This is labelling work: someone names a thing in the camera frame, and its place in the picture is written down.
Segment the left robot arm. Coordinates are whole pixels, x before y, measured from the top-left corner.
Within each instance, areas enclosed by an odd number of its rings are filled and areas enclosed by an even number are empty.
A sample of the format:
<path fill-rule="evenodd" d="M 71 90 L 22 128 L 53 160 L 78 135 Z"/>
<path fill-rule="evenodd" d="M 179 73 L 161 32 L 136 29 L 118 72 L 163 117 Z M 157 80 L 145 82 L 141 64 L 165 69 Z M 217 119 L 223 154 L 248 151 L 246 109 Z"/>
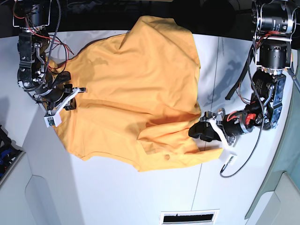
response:
<path fill-rule="evenodd" d="M 211 142 L 220 141 L 223 135 L 228 144 L 233 144 L 237 136 L 252 132 L 254 127 L 269 130 L 277 125 L 286 81 L 283 72 L 294 76 L 292 36 L 299 7 L 295 0 L 253 1 L 253 43 L 241 75 L 225 99 L 240 93 L 246 75 L 250 76 L 251 98 L 242 97 L 245 108 L 230 114 L 224 109 L 205 112 L 189 129 L 190 137 Z"/>

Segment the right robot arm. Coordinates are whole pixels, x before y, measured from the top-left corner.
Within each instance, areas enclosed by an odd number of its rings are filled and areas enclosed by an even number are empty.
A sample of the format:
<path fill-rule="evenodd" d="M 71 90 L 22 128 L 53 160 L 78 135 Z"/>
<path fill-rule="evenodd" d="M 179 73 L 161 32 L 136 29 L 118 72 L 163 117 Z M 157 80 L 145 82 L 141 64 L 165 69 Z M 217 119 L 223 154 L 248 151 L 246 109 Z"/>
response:
<path fill-rule="evenodd" d="M 72 93 L 71 74 L 66 63 L 52 67 L 50 57 L 55 46 L 61 45 L 68 58 L 69 47 L 56 34 L 50 35 L 52 2 L 50 0 L 16 0 L 13 6 L 13 26 L 19 28 L 18 86 L 36 103 L 53 110 Z"/>

